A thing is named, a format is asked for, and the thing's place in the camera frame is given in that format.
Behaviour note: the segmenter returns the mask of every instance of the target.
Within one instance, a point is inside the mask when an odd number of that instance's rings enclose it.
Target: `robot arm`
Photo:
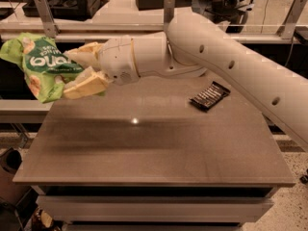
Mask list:
[[[109,40],[101,64],[116,84],[142,76],[224,78],[308,151],[308,80],[247,49],[197,13],[181,13],[165,33]]]

